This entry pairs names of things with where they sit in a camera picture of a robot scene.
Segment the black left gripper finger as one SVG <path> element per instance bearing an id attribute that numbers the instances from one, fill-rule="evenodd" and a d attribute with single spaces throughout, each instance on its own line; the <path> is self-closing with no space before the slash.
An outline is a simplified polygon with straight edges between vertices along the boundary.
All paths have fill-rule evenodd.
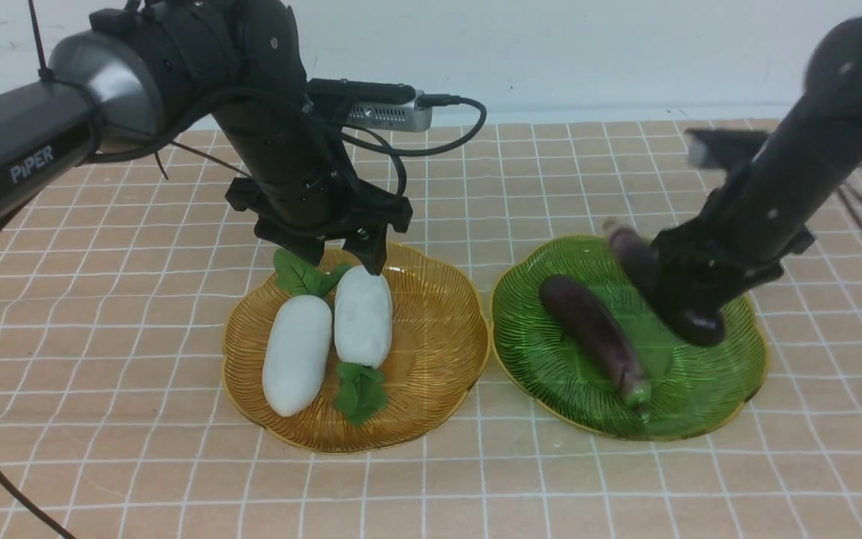
<path id="1" fill-rule="evenodd" d="M 318 267 L 324 256 L 325 242 L 318 237 L 281 232 L 277 235 L 275 243 L 312 267 Z"/>
<path id="2" fill-rule="evenodd" d="M 359 228 L 346 237 L 343 250 L 355 256 L 369 274 L 380 275 L 387 260 L 387 225 Z"/>

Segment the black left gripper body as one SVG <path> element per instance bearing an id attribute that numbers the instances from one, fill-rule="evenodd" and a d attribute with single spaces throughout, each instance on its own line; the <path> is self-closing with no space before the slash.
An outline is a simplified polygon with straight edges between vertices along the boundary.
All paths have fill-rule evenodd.
<path id="1" fill-rule="evenodd" d="M 347 241 L 370 248 L 385 242 L 389 230 L 407 231 L 413 217 L 408 198 L 370 184 L 355 190 L 344 180 L 321 180 L 297 199 L 283 199 L 283 193 L 259 180 L 238 177 L 225 198 L 233 210 L 256 215 L 254 235 L 278 246 Z"/>

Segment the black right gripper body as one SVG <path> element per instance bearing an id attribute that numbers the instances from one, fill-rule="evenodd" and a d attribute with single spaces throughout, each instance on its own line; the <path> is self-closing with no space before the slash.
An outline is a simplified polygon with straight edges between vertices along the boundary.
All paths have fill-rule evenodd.
<path id="1" fill-rule="evenodd" d="M 650 243 L 661 262 L 681 267 L 685 280 L 694 283 L 697 298 L 709 307 L 723 308 L 747 291 L 779 279 L 784 274 L 781 259 L 800 255 L 814 242 L 810 230 L 803 229 L 781 250 L 777 258 L 762 263 L 742 261 L 726 252 L 707 235 L 699 234 L 696 222 L 662 231 Z"/>

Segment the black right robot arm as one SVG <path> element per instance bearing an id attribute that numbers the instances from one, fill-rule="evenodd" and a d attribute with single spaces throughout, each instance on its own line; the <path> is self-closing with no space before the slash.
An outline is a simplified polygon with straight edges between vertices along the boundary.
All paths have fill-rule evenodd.
<path id="1" fill-rule="evenodd" d="M 605 226 L 608 248 L 675 335 L 715 346 L 722 308 L 783 275 L 813 243 L 807 222 L 862 165 L 862 16 L 833 27 L 808 61 L 804 91 L 772 133 L 694 130 L 691 163 L 726 177 L 701 211 L 652 241 Z"/>

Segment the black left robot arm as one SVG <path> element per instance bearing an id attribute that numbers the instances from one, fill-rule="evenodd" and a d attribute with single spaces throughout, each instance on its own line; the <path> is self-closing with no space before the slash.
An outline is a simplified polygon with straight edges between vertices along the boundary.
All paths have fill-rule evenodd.
<path id="1" fill-rule="evenodd" d="M 342 240 L 370 273 L 407 198 L 363 181 L 318 112 L 294 11 L 280 1 L 130 1 L 59 41 L 39 78 L 0 94 L 0 230 L 53 180 L 157 153 L 212 116 L 242 158 L 230 207 L 254 235 L 317 265 Z"/>

